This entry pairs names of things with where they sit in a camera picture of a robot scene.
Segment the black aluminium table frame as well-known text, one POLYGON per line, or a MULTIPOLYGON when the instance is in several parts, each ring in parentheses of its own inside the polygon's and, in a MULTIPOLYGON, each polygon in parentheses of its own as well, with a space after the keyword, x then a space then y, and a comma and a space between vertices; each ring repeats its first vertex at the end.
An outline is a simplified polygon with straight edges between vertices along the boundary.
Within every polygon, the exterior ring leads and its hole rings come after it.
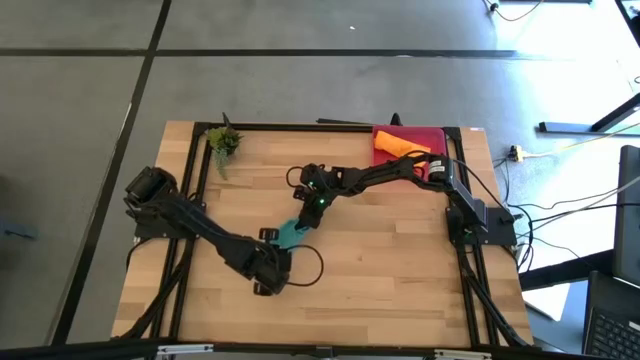
MULTIPOLYGON (((243 139, 223 180, 210 170, 208 214, 224 229, 254 236, 294 217, 296 168, 309 163, 366 167, 372 130, 315 124, 241 125, 243 139)), ((178 327, 183 341, 249 344, 466 348, 470 344, 460 272, 444 194, 407 181, 339 198, 302 249, 292 282, 257 296, 214 247, 197 240, 178 327)))

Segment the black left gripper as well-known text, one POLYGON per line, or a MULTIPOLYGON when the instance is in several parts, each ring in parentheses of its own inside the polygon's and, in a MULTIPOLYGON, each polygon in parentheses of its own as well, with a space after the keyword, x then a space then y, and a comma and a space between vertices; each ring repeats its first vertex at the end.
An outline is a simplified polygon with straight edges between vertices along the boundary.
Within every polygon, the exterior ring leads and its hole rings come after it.
MULTIPOLYGON (((261 228, 259 238, 265 242, 279 239, 278 228, 261 228)), ((253 280, 253 293, 272 296, 282 292, 289 282, 292 255, 288 250, 258 241, 247 241, 235 254, 235 270, 253 280)))

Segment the orange microfiber towel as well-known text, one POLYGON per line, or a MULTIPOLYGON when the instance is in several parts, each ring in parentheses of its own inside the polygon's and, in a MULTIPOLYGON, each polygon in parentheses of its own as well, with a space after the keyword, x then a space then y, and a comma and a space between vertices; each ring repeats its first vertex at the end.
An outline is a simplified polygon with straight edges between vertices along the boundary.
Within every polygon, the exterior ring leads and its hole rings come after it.
POLYGON ((380 165, 391 158, 399 158, 406 154, 417 156, 418 152, 430 152, 429 147, 419 145, 385 131, 378 131, 373 139, 373 164, 380 165))

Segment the black horizontal frame beam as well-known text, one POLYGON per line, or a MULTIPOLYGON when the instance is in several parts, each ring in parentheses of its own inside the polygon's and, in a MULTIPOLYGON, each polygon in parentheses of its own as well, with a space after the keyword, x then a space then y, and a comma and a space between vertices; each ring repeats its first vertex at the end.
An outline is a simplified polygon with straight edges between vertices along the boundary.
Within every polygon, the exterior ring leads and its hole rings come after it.
POLYGON ((0 349, 0 360, 134 360, 151 356, 202 353, 258 353, 336 356, 398 356, 428 360, 619 360, 597 355, 543 351, 535 347, 479 345, 471 348, 286 345, 179 342, 171 338, 115 339, 100 342, 0 349))

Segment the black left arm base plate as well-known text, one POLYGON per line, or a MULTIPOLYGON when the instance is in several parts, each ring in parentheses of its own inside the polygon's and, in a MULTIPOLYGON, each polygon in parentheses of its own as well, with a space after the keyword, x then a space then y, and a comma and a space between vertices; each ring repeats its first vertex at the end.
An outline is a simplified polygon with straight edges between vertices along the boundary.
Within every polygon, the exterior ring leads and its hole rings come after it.
POLYGON ((135 221, 140 238, 189 238, 206 217, 204 209, 180 197, 168 197, 146 203, 131 203, 127 214, 135 221))

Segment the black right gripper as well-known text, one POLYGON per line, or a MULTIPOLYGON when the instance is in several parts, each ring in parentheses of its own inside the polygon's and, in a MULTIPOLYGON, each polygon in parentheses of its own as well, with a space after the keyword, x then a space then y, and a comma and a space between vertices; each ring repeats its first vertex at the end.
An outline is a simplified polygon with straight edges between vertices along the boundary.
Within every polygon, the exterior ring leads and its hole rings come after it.
POLYGON ((296 229, 316 229, 324 215, 325 210, 330 206, 330 201, 324 198, 307 198, 299 213, 296 229))

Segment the green artificial potted plant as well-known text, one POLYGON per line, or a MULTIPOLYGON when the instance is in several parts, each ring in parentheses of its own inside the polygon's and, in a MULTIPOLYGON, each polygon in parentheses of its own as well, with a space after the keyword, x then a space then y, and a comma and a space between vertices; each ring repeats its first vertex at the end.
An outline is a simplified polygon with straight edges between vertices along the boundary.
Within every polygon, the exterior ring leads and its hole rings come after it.
POLYGON ((220 177, 226 180, 228 178, 226 168, 240 146, 243 136, 234 128, 225 126, 210 129, 207 138, 212 148, 215 167, 220 177))

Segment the pink plastic basket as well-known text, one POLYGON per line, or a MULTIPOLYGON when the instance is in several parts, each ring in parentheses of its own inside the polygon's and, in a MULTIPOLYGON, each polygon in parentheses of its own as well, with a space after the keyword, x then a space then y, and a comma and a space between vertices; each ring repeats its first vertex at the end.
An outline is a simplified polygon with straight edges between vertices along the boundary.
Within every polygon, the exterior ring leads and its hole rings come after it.
POLYGON ((388 161, 394 161, 397 156, 389 153, 385 149, 378 149, 375 145, 378 133, 382 131, 390 136, 399 138, 405 142, 410 142, 419 146, 421 150, 440 156, 440 164, 434 165, 433 160, 428 160, 423 165, 416 165, 415 174, 422 176, 424 182, 430 180, 431 173, 442 175, 447 170, 448 155, 445 133, 437 127, 416 127, 416 126, 395 126, 395 125, 375 125, 372 132, 372 165, 381 165, 388 161))

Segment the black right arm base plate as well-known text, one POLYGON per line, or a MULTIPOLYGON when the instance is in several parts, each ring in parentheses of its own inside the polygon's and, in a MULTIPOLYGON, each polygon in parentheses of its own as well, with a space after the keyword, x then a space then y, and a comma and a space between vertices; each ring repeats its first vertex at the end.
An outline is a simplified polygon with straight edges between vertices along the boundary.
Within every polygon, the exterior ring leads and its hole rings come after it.
POLYGON ((446 209, 449 239, 454 245, 496 245, 516 244, 513 224, 514 217, 502 208, 461 210, 453 205, 446 209))

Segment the black laptop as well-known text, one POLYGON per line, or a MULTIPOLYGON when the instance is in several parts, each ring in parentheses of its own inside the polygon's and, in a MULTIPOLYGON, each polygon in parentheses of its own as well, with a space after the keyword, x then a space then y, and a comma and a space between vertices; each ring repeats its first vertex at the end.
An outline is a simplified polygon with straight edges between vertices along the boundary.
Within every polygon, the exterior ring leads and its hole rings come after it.
POLYGON ((582 353, 640 360, 640 288, 600 272, 589 274, 582 353))

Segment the black desk leg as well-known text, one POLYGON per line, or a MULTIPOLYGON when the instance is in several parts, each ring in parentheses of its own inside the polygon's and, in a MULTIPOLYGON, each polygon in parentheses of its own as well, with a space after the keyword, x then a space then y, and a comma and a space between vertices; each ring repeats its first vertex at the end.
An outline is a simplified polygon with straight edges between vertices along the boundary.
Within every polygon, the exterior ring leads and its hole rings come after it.
POLYGON ((619 105, 610 113, 593 124, 564 123, 564 122, 540 122, 538 131, 542 133, 567 133, 567 134, 604 134, 623 120, 640 111, 640 92, 619 105))

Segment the white paper sheet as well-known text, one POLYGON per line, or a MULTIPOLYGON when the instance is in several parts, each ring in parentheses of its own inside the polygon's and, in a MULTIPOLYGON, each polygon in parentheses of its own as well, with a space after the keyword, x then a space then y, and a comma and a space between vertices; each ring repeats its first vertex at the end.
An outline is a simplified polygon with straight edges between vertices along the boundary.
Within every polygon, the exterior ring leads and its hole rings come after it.
POLYGON ((527 290, 523 292, 525 304, 546 317, 560 321, 569 294, 569 284, 527 290))

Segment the dark grey monitor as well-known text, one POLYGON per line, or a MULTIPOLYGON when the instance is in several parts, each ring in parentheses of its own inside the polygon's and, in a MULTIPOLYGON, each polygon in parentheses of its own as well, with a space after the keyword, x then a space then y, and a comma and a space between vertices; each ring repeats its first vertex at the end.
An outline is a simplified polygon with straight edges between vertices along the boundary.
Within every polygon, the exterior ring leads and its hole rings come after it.
POLYGON ((621 148, 619 187, 613 270, 617 277, 640 286, 640 148, 621 148))

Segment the teal microfiber towel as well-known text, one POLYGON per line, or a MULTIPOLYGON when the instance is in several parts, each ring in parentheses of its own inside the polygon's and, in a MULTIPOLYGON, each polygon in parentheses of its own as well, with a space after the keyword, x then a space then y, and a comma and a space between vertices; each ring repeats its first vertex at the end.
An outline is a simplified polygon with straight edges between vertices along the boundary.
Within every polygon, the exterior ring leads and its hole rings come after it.
POLYGON ((297 218, 286 221, 278 228, 278 237, 271 243, 280 248, 292 248, 301 245, 306 234, 311 230, 308 226, 299 226, 297 218))

